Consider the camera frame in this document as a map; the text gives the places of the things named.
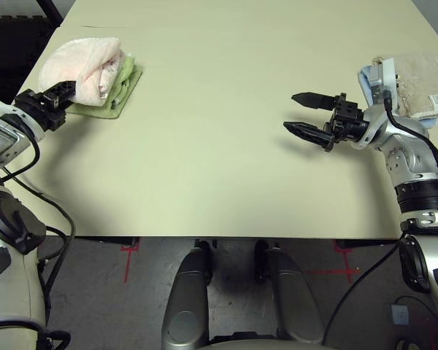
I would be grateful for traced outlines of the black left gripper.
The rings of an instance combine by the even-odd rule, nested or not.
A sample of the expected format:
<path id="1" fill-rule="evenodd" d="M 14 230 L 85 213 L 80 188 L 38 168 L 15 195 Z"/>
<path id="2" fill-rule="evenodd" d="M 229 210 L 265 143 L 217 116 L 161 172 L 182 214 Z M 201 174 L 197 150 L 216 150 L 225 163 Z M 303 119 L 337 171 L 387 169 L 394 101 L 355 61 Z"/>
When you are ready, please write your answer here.
<path id="1" fill-rule="evenodd" d="M 56 131 L 66 121 L 66 108 L 75 92 L 74 80 L 63 81 L 41 93 L 24 91 L 15 97 L 15 105 L 30 115 L 43 131 Z"/>

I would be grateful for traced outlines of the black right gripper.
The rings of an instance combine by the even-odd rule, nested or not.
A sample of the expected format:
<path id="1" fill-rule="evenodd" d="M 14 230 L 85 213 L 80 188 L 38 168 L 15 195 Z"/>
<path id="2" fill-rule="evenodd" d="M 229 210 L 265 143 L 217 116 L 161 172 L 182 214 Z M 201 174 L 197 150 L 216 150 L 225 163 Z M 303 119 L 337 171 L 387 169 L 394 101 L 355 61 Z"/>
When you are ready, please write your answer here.
<path id="1" fill-rule="evenodd" d="M 355 102 L 347 101 L 346 94 L 327 96 L 319 93 L 297 93 L 291 96 L 296 103 L 311 109 L 333 110 L 331 119 L 323 130 L 305 122 L 284 122 L 283 126 L 294 136 L 317 144 L 326 152 L 333 149 L 334 142 L 357 142 L 365 134 L 369 123 L 364 120 L 364 113 Z"/>

